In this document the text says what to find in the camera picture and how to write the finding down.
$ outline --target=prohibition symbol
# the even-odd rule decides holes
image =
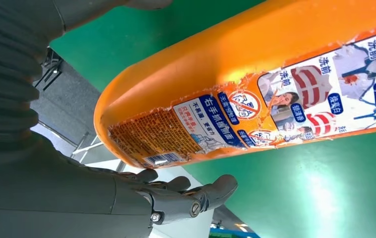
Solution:
[[[258,97],[250,91],[233,92],[229,102],[238,119],[252,119],[261,110]]]
[[[270,130],[254,130],[248,136],[258,147],[270,145],[277,140],[276,134]]]

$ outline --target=woman photo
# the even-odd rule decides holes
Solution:
[[[270,92],[268,91],[267,95],[264,96],[264,100],[268,106],[271,102],[271,115],[289,111],[289,107],[299,100],[299,95],[295,92],[287,92],[278,96],[273,96]]]

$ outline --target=screw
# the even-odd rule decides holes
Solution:
[[[196,217],[200,214],[200,203],[198,201],[192,203],[190,214],[192,217]]]
[[[151,214],[150,219],[151,219],[153,222],[158,222],[158,221],[160,220],[160,214],[159,214],[159,213],[153,213],[153,214]]]

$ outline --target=gray robot hand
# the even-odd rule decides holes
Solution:
[[[223,175],[212,184],[186,190],[190,187],[190,182],[183,176],[163,182],[154,181],[158,176],[151,169],[139,174],[109,172],[117,174],[133,191],[149,201],[152,208],[151,221],[157,225],[195,218],[201,212],[217,208],[238,188],[236,179],[231,175]]]

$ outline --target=sleeve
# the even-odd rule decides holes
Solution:
[[[38,115],[30,102],[39,92],[32,82],[41,76],[40,62],[45,58],[49,42],[63,33],[63,23],[55,6],[39,1],[36,10],[24,0],[0,0],[0,156],[12,151],[25,151],[38,144],[39,136],[30,128],[38,123]],[[49,14],[38,16],[38,9]]]
[[[66,158],[30,131],[38,123],[29,107],[39,96],[32,82],[41,76],[49,42],[121,2],[0,0],[0,237],[151,232],[151,204],[124,180]]]

